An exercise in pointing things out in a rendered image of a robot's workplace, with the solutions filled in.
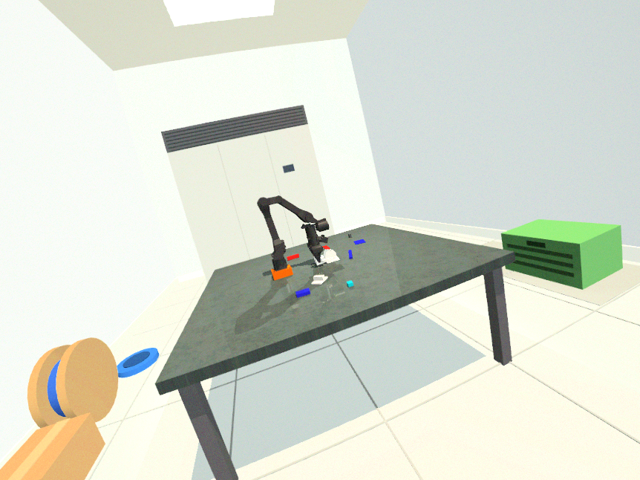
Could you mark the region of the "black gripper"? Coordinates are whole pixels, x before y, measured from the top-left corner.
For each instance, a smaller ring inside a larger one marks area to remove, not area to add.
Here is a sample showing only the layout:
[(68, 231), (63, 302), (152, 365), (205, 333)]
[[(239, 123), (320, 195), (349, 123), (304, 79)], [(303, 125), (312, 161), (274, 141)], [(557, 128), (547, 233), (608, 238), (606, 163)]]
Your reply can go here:
[(310, 252), (314, 255), (314, 257), (316, 258), (316, 260), (318, 261), (318, 263), (321, 262), (321, 252), (323, 251), (323, 247), (320, 245), (320, 243), (317, 244), (317, 234), (311, 235), (311, 236), (307, 236), (307, 247), (309, 248)]

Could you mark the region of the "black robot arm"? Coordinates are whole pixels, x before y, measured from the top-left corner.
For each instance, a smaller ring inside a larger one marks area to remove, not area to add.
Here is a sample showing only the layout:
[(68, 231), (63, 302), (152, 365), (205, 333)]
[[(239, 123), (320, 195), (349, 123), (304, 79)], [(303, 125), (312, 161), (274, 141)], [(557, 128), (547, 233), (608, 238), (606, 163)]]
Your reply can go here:
[(273, 270), (277, 272), (280, 270), (287, 269), (287, 262), (286, 262), (286, 259), (284, 259), (286, 246), (284, 244), (284, 240), (283, 239), (280, 240), (277, 230), (275, 228), (272, 216), (270, 214), (271, 204), (280, 204), (284, 208), (288, 209), (290, 212), (296, 214), (304, 223), (315, 223), (315, 224), (302, 224), (301, 229), (305, 228), (307, 236), (316, 234), (316, 230), (319, 232), (329, 230), (329, 224), (327, 223), (326, 218), (323, 218), (317, 221), (313, 217), (312, 213), (299, 209), (297, 206), (291, 204), (289, 201), (285, 200), (280, 195), (277, 195), (271, 198), (265, 198), (265, 197), (259, 198), (257, 201), (257, 205), (264, 216), (270, 235), (272, 237), (272, 244), (273, 244), (274, 251), (272, 252), (271, 257), (273, 257), (272, 259), (272, 264), (274, 267)]

